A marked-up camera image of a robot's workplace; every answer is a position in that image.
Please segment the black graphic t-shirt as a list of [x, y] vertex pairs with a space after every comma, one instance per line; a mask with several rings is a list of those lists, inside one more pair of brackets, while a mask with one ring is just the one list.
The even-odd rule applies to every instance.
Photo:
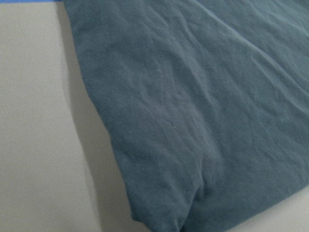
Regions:
[[306, 0], [66, 0], [132, 217], [224, 232], [309, 184]]

